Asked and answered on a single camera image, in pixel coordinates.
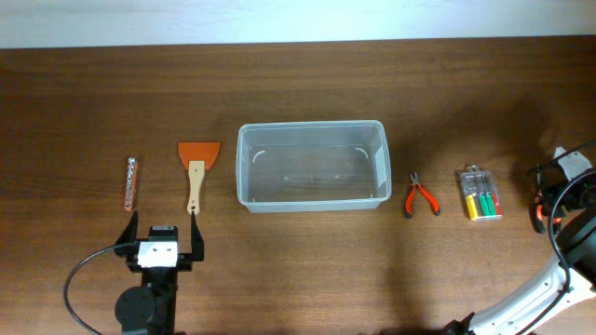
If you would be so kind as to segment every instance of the white wall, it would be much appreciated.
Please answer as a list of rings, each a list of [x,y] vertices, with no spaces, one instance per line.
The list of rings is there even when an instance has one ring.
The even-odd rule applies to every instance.
[[[596,0],[0,0],[0,47],[596,34]]]

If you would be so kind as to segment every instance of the orange scraper blade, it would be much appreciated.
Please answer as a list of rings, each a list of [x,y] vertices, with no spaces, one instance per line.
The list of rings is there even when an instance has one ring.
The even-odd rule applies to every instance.
[[[178,154],[188,169],[190,161],[205,161],[205,169],[210,169],[220,153],[220,142],[179,142]]]

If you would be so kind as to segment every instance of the wooden table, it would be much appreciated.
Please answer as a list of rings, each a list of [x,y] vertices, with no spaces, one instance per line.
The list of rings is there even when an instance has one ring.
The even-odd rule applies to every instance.
[[[62,285],[128,223],[131,155],[141,162],[139,236],[178,225],[189,251],[176,145],[221,141],[199,216],[206,260],[180,275],[177,329],[415,334],[498,302],[549,258],[523,172],[555,145],[595,137],[596,38],[4,50],[0,87],[4,333],[85,333]],[[344,119],[385,125],[393,196],[377,210],[253,215],[238,203],[242,125]],[[503,220],[467,218],[454,172],[470,163],[495,173]],[[411,171],[440,217],[418,196],[404,218]],[[104,256],[70,296],[90,325],[117,333],[115,301],[139,283]],[[595,316],[586,301],[540,332],[593,333]]]

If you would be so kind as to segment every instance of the pliers handle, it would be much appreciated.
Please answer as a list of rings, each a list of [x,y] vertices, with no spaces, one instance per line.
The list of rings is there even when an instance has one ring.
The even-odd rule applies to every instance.
[[[428,203],[430,204],[430,208],[432,209],[432,212],[435,215],[439,216],[440,215],[439,202],[429,191],[427,191],[427,189],[425,189],[422,186],[422,184],[420,182],[418,182],[418,174],[416,172],[414,172],[414,173],[410,174],[410,178],[412,179],[412,184],[410,184],[412,189],[410,191],[410,194],[408,194],[408,198],[406,199],[406,218],[407,219],[412,218],[412,202],[413,202],[413,196],[416,193],[416,189],[418,189],[418,191],[420,191],[422,196],[428,201]]]

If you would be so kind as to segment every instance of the pliers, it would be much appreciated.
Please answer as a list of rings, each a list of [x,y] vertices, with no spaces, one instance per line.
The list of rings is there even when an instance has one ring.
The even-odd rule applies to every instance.
[[[428,203],[430,204],[430,207],[432,208],[432,212],[435,215],[439,216],[440,215],[439,202],[437,201],[437,199],[435,199],[434,196],[432,196],[432,194],[429,191],[427,191],[424,187],[422,187],[422,184],[420,182],[418,182],[418,174],[416,172],[411,173],[410,178],[412,179],[412,184],[410,184],[410,186],[412,186],[412,190],[410,191],[410,194],[408,195],[408,198],[406,199],[406,218],[408,218],[408,219],[412,218],[412,201],[413,201],[413,195],[416,193],[416,189],[418,189],[418,191],[420,191],[422,196],[428,201]]]

